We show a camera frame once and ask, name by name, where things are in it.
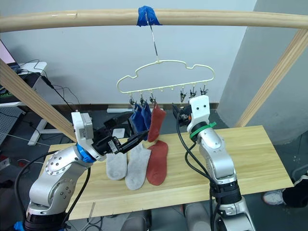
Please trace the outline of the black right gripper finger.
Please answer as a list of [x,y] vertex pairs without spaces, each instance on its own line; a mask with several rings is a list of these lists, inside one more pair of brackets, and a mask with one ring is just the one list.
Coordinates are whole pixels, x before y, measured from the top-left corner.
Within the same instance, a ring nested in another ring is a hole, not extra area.
[[174,103],[172,103],[172,111],[175,118],[182,115],[182,109],[178,108],[178,106]]

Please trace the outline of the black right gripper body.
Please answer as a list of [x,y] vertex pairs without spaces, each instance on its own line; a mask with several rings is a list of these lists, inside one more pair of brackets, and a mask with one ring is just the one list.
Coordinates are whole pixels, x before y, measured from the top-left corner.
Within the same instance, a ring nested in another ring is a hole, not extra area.
[[180,126],[187,126],[191,122],[191,114],[192,109],[191,107],[180,107],[179,109],[179,125]]

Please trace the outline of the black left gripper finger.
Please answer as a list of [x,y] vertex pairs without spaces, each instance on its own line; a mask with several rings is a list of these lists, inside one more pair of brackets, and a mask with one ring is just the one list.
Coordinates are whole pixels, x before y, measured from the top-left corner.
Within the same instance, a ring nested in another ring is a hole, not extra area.
[[126,153],[136,147],[139,143],[142,142],[142,140],[147,136],[148,131],[139,132],[137,134],[134,134],[132,137],[128,139],[127,142],[124,144],[121,144],[119,147],[119,152]]
[[128,122],[128,117],[124,115],[117,115],[109,120],[104,122],[104,125],[106,128],[109,130],[114,130],[118,128],[124,128],[125,129],[125,134],[130,135],[131,134],[131,126],[130,123]]

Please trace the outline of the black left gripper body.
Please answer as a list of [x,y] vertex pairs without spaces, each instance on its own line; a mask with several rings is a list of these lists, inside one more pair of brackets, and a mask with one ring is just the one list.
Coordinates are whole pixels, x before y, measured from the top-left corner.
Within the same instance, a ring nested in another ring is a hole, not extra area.
[[94,131],[93,148],[101,155],[120,152],[120,142],[113,136],[109,129],[100,128]]

